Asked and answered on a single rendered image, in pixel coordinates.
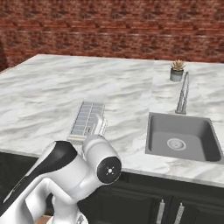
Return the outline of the dark cupboard door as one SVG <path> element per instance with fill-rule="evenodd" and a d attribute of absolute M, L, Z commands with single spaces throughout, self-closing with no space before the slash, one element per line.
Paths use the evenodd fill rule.
<path fill-rule="evenodd" d="M 156 224 L 164 200 L 161 224 L 165 224 L 172 197 L 156 188 L 137 185 L 107 185 L 78 203 L 89 224 Z"/>
<path fill-rule="evenodd" d="M 183 212 L 179 224 L 224 224 L 224 202 L 174 197 L 167 215 L 167 224 L 174 224 L 180 202 Z"/>

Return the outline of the grey sink basin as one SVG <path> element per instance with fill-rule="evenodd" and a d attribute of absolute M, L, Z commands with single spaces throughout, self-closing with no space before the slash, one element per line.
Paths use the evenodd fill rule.
<path fill-rule="evenodd" d="M 224 165 L 224 153 L 209 118 L 149 113 L 145 153 Z"/>

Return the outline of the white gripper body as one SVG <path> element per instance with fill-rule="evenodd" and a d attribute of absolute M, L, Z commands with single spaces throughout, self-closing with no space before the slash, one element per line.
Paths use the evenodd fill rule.
<path fill-rule="evenodd" d="M 108 126 L 107 120 L 103 115 L 94 114 L 87 122 L 86 134 L 103 136 Z"/>

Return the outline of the grey sink tap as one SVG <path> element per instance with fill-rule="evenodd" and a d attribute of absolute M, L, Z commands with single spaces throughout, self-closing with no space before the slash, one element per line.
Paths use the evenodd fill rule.
<path fill-rule="evenodd" d="M 186 104 L 187 104 L 187 97 L 189 92 L 189 73 L 185 73 L 184 81 L 182 84 L 182 88 L 180 90 L 178 105 L 175 110 L 176 114 L 185 115 L 186 114 Z"/>

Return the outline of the potted succulent plant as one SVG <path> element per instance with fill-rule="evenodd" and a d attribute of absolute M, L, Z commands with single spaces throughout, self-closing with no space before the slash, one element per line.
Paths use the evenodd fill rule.
<path fill-rule="evenodd" d="M 170 80 L 174 82 L 180 82 L 184 72 L 185 62 L 178 59 L 171 64 Z"/>

